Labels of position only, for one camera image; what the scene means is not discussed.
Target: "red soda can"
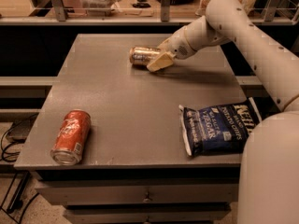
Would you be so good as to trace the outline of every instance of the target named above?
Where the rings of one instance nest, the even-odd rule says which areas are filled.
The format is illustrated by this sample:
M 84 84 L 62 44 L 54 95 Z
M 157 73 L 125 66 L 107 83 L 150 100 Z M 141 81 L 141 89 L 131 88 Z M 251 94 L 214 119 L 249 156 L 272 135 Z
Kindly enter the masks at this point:
M 91 124 L 91 116 L 87 112 L 79 109 L 70 111 L 64 117 L 55 145 L 50 151 L 52 158 L 61 165 L 80 162 Z

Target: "table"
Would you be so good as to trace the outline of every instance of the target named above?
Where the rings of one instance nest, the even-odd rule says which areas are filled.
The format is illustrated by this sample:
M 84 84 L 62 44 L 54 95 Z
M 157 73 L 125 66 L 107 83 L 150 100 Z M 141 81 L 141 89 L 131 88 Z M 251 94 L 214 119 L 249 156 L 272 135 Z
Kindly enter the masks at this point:
M 189 157 L 179 105 L 242 102 L 221 47 L 150 73 L 129 62 L 133 46 L 170 35 L 78 35 L 15 164 L 30 171 L 72 223 L 214 220 L 237 200 L 241 154 Z M 81 163 L 50 157 L 64 115 L 87 111 L 92 128 Z

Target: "blue snack bag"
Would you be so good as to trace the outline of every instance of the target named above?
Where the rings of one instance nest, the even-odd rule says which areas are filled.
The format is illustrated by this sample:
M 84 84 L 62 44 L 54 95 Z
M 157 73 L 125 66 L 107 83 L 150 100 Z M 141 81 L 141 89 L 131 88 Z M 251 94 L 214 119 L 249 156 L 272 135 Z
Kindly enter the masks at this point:
M 189 156 L 242 152 L 255 126 L 262 121 L 252 98 L 243 103 L 194 110 L 182 105 L 181 125 Z

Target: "drawer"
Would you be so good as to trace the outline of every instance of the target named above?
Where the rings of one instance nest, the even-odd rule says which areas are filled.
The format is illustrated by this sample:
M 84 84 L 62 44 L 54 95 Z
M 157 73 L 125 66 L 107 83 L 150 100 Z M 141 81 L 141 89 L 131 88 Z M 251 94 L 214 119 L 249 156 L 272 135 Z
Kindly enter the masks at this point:
M 73 224 L 92 223 L 190 223 L 223 219 L 230 212 L 223 203 L 103 206 L 64 211 Z
M 238 184 L 64 181 L 38 182 L 36 190 L 52 205 L 230 203 L 237 201 Z

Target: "soda can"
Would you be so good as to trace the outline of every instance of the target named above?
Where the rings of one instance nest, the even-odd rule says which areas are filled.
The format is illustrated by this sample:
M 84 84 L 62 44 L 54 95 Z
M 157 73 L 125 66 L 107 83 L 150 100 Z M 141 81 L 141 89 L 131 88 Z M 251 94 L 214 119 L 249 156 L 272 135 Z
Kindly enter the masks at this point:
M 160 49 L 148 47 L 134 47 L 130 49 L 130 63 L 148 65 L 161 53 Z
M 84 144 L 91 129 L 91 116 L 74 109 L 65 117 L 50 151 L 52 158 L 61 165 L 74 165 L 81 161 Z

